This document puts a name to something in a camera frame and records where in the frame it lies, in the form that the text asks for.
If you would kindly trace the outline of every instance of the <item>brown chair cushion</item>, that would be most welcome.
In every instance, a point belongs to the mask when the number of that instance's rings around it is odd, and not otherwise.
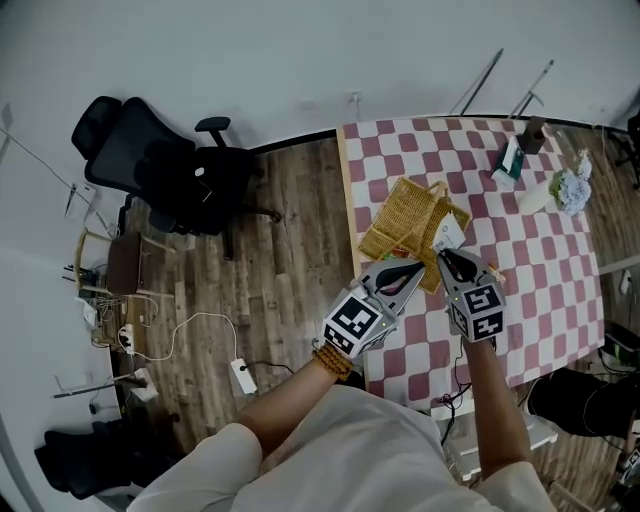
[[[115,295],[132,295],[140,282],[140,233],[119,236],[109,247],[107,290]]]

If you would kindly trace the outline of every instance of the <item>wooden floor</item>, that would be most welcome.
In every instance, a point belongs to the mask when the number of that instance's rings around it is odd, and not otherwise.
[[[639,254],[640,229],[634,225],[640,222],[640,194],[632,189],[630,169],[613,169],[617,148],[605,140],[607,164],[600,132],[566,127],[554,131],[568,159],[582,147],[592,152],[594,197],[588,215],[599,264]],[[177,255],[168,256],[150,250],[143,265],[145,287],[176,294],[175,302],[162,301],[160,315],[147,330],[147,355],[166,356],[176,325],[205,311],[231,318],[237,327],[237,355],[247,362],[264,360],[296,370],[309,359],[329,302],[353,277],[337,144],[327,139],[278,150],[262,155],[260,165],[265,176],[248,202],[274,208],[284,220],[276,225],[266,217],[238,219],[233,262],[222,259],[220,237],[153,231],[146,221],[148,208],[134,200],[127,229],[178,249]],[[626,325],[621,319],[628,315],[629,303],[616,296],[615,279],[603,278],[605,314]],[[147,308],[147,315],[152,309]],[[634,316],[638,332],[639,315]],[[248,400],[229,374],[234,352],[227,323],[199,317],[178,332],[170,359],[147,363],[160,405],[180,416],[174,430],[185,452],[232,421]],[[587,363],[576,364],[584,369]],[[288,371],[259,364],[254,375],[263,393]],[[524,396],[527,388],[514,392]],[[556,444],[536,451],[535,462],[540,471],[596,505],[611,485],[617,453],[602,439],[561,433]]]

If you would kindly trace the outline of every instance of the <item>shirt sleeve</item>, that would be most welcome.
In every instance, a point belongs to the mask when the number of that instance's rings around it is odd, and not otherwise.
[[[504,512],[556,510],[529,462],[517,462],[502,468],[475,490]]]
[[[231,423],[154,480],[128,512],[228,510],[231,498],[258,477],[262,448],[244,425]]]

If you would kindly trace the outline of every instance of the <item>table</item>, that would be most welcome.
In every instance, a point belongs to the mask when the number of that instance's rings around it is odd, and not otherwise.
[[[366,257],[357,244],[400,176],[427,186],[448,184],[452,201],[473,220],[464,248],[507,278],[506,325],[497,354],[509,386],[545,375],[604,343],[597,262],[584,213],[569,217],[555,204],[518,213],[527,189],[566,166],[557,141],[525,158],[514,192],[498,190],[490,170],[499,149],[524,121],[416,118],[345,125],[338,130],[354,269]],[[469,373],[459,336],[449,332],[445,297],[418,290],[398,330],[366,353],[369,391],[415,409],[440,405]]]

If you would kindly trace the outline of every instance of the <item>human arm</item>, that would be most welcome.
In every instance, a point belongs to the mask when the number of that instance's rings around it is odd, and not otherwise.
[[[475,401],[482,478],[516,462],[530,462],[529,433],[489,341],[464,340]]]
[[[236,422],[253,432],[263,457],[267,457],[289,437],[335,382],[335,375],[314,359],[242,409]]]

